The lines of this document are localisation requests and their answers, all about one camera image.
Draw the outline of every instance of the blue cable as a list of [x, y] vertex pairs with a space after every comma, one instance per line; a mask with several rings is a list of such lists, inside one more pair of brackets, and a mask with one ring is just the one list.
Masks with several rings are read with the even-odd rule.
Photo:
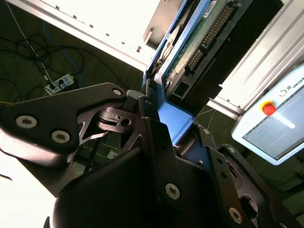
[[[48, 31], [46, 29], [46, 26], [45, 26], [45, 23], [44, 21], [42, 21], [42, 25], [43, 25], [43, 29], [44, 29], [44, 32], [48, 38], [48, 40], [54, 45], [54, 46], [57, 46], [58, 47], [58, 44], [52, 40], [52, 38], [49, 36], [48, 34]], [[81, 72], [79, 70], [79, 68], [77, 67], [77, 65], [74, 63], [74, 61], [70, 58], [70, 56], [67, 54], [67, 52], [65, 52], [63, 49], [60, 49], [60, 51], [65, 54], [65, 56], [71, 61], [71, 63], [75, 66], [77, 72], [79, 72], [79, 78], [80, 78], [80, 88], [82, 87], [82, 75], [81, 75]]]

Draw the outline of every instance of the floor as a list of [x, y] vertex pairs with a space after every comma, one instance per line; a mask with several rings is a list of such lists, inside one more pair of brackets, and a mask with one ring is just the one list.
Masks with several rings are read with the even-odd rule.
[[[42, 21], [21, 9], [11, 6], [20, 27], [24, 31], [25, 35], [30, 38], [34, 34], [40, 34], [46, 39], [48, 46], [52, 46], [52, 43], [47, 39], [45, 35]], [[22, 40], [22, 35], [18, 30], [4, 0], [0, 0], [0, 20], [4, 23], [1, 24], [0, 37], [17, 42]], [[71, 56], [77, 66], [82, 66], [82, 84], [83, 87], [92, 86], [104, 82], [112, 82], [119, 85], [124, 90], [133, 89], [139, 90], [142, 83], [142, 72], [121, 62], [114, 57], [94, 48], [93, 46], [67, 34], [66, 32], [53, 27], [46, 23], [46, 29], [49, 36], [59, 45], [69, 45], [84, 48], [90, 52], [97, 55], [104, 63], [106, 63], [112, 72], [119, 78], [120, 81], [115, 78], [113, 73], [106, 67], [104, 63], [96, 59], [88, 53], [84, 53], [85, 62], [82, 63], [81, 56], [77, 51], [73, 49], [66, 50], [66, 52]], [[9, 53], [5, 50], [16, 51], [15, 44], [5, 41], [0, 38], [0, 78], [8, 79], [15, 83], [22, 97], [27, 99], [33, 99], [42, 97], [45, 95], [45, 91], [41, 88], [37, 88], [29, 92], [36, 86], [44, 87], [47, 83], [45, 78], [33, 61], [25, 60], [19, 55]], [[35, 42], [45, 46], [45, 41], [39, 36], [32, 37], [33, 47], [39, 49], [39, 46]], [[20, 49], [22, 54], [28, 54], [24, 52], [24, 49]], [[48, 73], [52, 80], [56, 80], [65, 74], [73, 74], [77, 72], [74, 65], [66, 58], [66, 56], [59, 50], [50, 55], [51, 68], [59, 73], [55, 73], [51, 69], [48, 69]], [[78, 74], [74, 75], [78, 84], [80, 84], [80, 77]], [[19, 102], [20, 98], [17, 90], [13, 87], [10, 82], [0, 80], [0, 101], [2, 102]], [[210, 108], [205, 107], [201, 113], [209, 111]], [[201, 114], [197, 117], [198, 122], [208, 127], [215, 138], [217, 145], [222, 145], [224, 143], [232, 144], [240, 152], [244, 152], [247, 161], [251, 166], [259, 173], [259, 175], [267, 182], [267, 184], [277, 193], [282, 199], [283, 203], [292, 212], [293, 215], [298, 217], [298, 219], [304, 224], [304, 191], [303, 188], [294, 191], [292, 194], [286, 194], [286, 191], [292, 190], [297, 185], [303, 183], [304, 181], [304, 153], [299, 153], [297, 156], [284, 162], [282, 165], [273, 166], [262, 160], [253, 153], [245, 150], [243, 146], [236, 143], [231, 138], [231, 129], [233, 128], [235, 121], [229, 119], [225, 115], [219, 112], [209, 111], [207, 113]], [[112, 144], [118, 141], [118, 137], [113, 134], [110, 135], [106, 142], [100, 145], [96, 156], [96, 161], [103, 163], [109, 158], [107, 158], [110, 151], [115, 152], [115, 149], [111, 148]], [[91, 145], [84, 145], [81, 154], [85, 157], [89, 156], [89, 152], [93, 147], [94, 142]], [[77, 173], [80, 175], [83, 170], [82, 165], [76, 165]]]

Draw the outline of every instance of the black cable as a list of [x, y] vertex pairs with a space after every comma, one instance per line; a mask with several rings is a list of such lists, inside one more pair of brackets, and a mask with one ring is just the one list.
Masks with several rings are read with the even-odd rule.
[[17, 100], [20, 98], [20, 101], [22, 101], [22, 97], [20, 97], [20, 96], [17, 96], [16, 98], [15, 98], [15, 100], [14, 100], [14, 103], [16, 103], [17, 102]]
[[[44, 46], [39, 44], [38, 42], [34, 41], [33, 40], [34, 37], [42, 38]], [[45, 38], [43, 36], [41, 36], [39, 34], [34, 34], [34, 35], [30, 36], [28, 39], [21, 39], [17, 42], [9, 40], [7, 38], [3, 38], [3, 37], [0, 37], [0, 39], [3, 39], [5, 41], [15, 45], [15, 51], [10, 51], [10, 50], [5, 50], [5, 49], [0, 49], [0, 51], [5, 51], [5, 52], [12, 53], [12, 54], [17, 54], [25, 60], [33, 61], [34, 64], [36, 65], [37, 69], [42, 73], [43, 76], [45, 74], [41, 70], [48, 70], [48, 69], [57, 73], [57, 74], [60, 74], [60, 75], [65, 75], [66, 74], [66, 73], [58, 72], [57, 70], [50, 67], [50, 65], [51, 65], [50, 54], [54, 53], [54, 52], [57, 52], [57, 51], [61, 51], [63, 48], [48, 46], [47, 41], [45, 40]], [[27, 41], [29, 42], [29, 44], [31, 46], [37, 45], [39, 47], [39, 49], [35, 48], [36, 51], [33, 52], [32, 49], [29, 48], [29, 46], [27, 46], [28, 45]], [[57, 49], [50, 53], [49, 50], [48, 50], [49, 48], [57, 48]], [[75, 76], [75, 75], [78, 75], [80, 72], [83, 71], [83, 69], [85, 67], [85, 57], [79, 50], [77, 50], [77, 48], [73, 48], [73, 49], [81, 56], [81, 60], [82, 60], [81, 67], [79, 68], [79, 71], [70, 74], [72, 76]], [[38, 65], [40, 62], [43, 62], [45, 67], [40, 67]]]
[[[34, 41], [33, 37], [40, 37], [40, 38], [42, 38], [43, 42], [45, 43], [45, 47], [43, 45], [39, 44], [38, 42]], [[81, 53], [81, 51], [86, 52], [86, 53], [90, 54], [91, 56], [93, 56], [94, 58], [96, 58], [97, 60], [99, 60], [111, 72], [111, 74], [117, 79], [117, 81], [122, 86], [124, 86], [125, 89], [128, 89], [127, 85], [120, 80], [120, 78], [113, 72], [113, 70], [101, 58], [99, 58], [97, 55], [95, 55], [91, 51], [88, 51], [88, 50], [86, 50], [84, 48], [79, 48], [79, 47], [74, 47], [74, 46], [47, 46], [46, 39], [42, 35], [40, 35], [40, 34], [34, 34], [34, 35], [30, 36], [28, 38], [28, 40], [22, 39], [22, 40], [20, 40], [18, 42], [14, 42], [14, 41], [11, 41], [11, 40], [9, 40], [7, 38], [2, 38], [2, 37], [0, 37], [0, 39], [3, 39], [5, 41], [7, 41], [7, 42], [15, 44], [15, 52], [14, 51], [10, 51], [10, 50], [4, 50], [4, 49], [0, 49], [0, 51], [6, 51], [6, 52], [13, 53], [13, 54], [17, 54], [17, 55], [21, 56], [22, 58], [24, 58], [26, 60], [34, 61], [35, 65], [39, 69], [39, 71], [40, 70], [48, 70], [48, 69], [50, 69], [51, 71], [53, 71], [53, 72], [55, 72], [57, 74], [61, 74], [61, 75], [64, 75], [65, 73], [58, 72], [58, 71], [56, 71], [56, 70], [54, 70], [54, 69], [52, 69], [50, 67], [50, 65], [51, 65], [50, 54], [55, 53], [57, 51], [61, 51], [63, 49], [76, 50], [80, 54], [80, 56], [82, 58], [82, 65], [81, 65], [81, 67], [80, 67], [80, 69], [79, 69], [78, 72], [75, 72], [75, 73], [71, 74], [72, 76], [74, 76], [74, 75], [79, 74], [83, 70], [83, 68], [85, 67], [85, 58], [84, 58], [83, 54]], [[35, 44], [35, 45], [39, 46], [40, 48], [37, 49], [35, 52], [33, 52], [29, 47], [27, 47], [26, 45], [22, 44], [22, 42], [26, 42], [26, 41], [28, 41], [31, 45]], [[21, 53], [20, 48], [25, 48], [25, 50], [27, 51], [28, 55], [25, 55], [25, 54]], [[38, 64], [37, 64], [37, 62], [45, 61], [45, 60], [47, 60], [47, 58], [48, 58], [49, 64], [46, 64], [44, 62], [43, 64], [46, 65], [46, 67], [45, 68], [39, 67]]]
[[102, 138], [96, 139], [96, 142], [95, 142], [95, 144], [94, 144], [94, 146], [93, 146], [93, 149], [92, 149], [92, 151], [91, 151], [91, 154], [90, 154], [90, 156], [89, 156], [89, 163], [86, 165], [85, 170], [84, 170], [84, 173], [85, 173], [85, 172], [88, 172], [88, 171], [90, 170], [90, 168], [91, 168], [91, 166], [92, 166], [92, 163], [93, 163], [93, 161], [94, 161], [95, 154], [97, 153], [98, 146], [99, 146], [99, 144], [101, 143], [101, 139], [102, 139]]
[[29, 93], [26, 95], [26, 97], [25, 97], [25, 101], [29, 98], [29, 95], [35, 90], [35, 89], [43, 89], [44, 91], [45, 90], [48, 90], [51, 94], [53, 94], [49, 89], [47, 89], [47, 88], [45, 88], [45, 87], [43, 87], [43, 86], [35, 86], [34, 88], [32, 88], [30, 91], [29, 91]]
[[23, 96], [22, 96], [22, 94], [21, 94], [21, 92], [20, 92], [18, 86], [17, 86], [15, 83], [13, 83], [12, 81], [10, 81], [10, 80], [8, 80], [8, 79], [6, 79], [6, 78], [0, 78], [0, 80], [11, 83], [11, 84], [17, 89], [18, 94], [19, 94], [19, 96], [21, 97], [21, 100], [22, 100]]

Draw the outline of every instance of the mounting hole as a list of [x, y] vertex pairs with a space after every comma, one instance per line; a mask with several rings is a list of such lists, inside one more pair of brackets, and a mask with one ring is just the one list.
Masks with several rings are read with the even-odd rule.
[[141, 46], [138, 46], [136, 52], [140, 53], [141, 49], [142, 49], [142, 47], [141, 47]]
[[232, 147], [228, 147], [230, 153], [236, 153], [236, 151]]
[[152, 105], [152, 102], [149, 101], [148, 99], [145, 99], [145, 102], [146, 102], [148, 105]]
[[65, 131], [54, 131], [51, 134], [52, 140], [57, 143], [67, 143], [70, 141], [70, 135]]
[[220, 174], [222, 175], [223, 178], [225, 178], [225, 179], [227, 178], [227, 175], [224, 174], [223, 172], [221, 172]]
[[238, 210], [236, 210], [235, 208], [229, 208], [229, 214], [236, 223], [242, 224], [243, 219]]
[[21, 115], [16, 119], [16, 125], [26, 129], [36, 127], [37, 124], [37, 120], [30, 115]]
[[121, 124], [121, 126], [126, 127], [126, 126], [131, 124], [131, 120], [130, 119], [123, 119], [120, 124]]
[[113, 89], [113, 92], [116, 94], [116, 95], [121, 95], [122, 92], [120, 92], [118, 89]]
[[178, 200], [181, 196], [181, 192], [180, 190], [178, 189], [178, 187], [172, 183], [168, 183], [166, 184], [165, 186], [165, 189], [166, 189], [166, 193], [167, 195], [173, 199], [173, 200]]
[[254, 219], [257, 217], [257, 204], [249, 195], [243, 195], [239, 198], [244, 213], [250, 218]]
[[206, 135], [210, 135], [210, 132], [209, 132], [207, 129], [203, 129], [203, 132], [204, 132]]

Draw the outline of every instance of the circuit board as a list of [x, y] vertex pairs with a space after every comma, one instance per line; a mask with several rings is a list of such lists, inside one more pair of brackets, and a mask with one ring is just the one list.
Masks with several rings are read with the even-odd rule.
[[204, 51], [233, 10], [233, 7], [228, 5], [229, 2], [230, 0], [214, 0], [209, 4], [199, 24], [166, 75], [166, 89], [172, 85], [173, 80], [179, 80], [177, 76], [184, 67], [188, 66], [193, 69], [203, 56]]

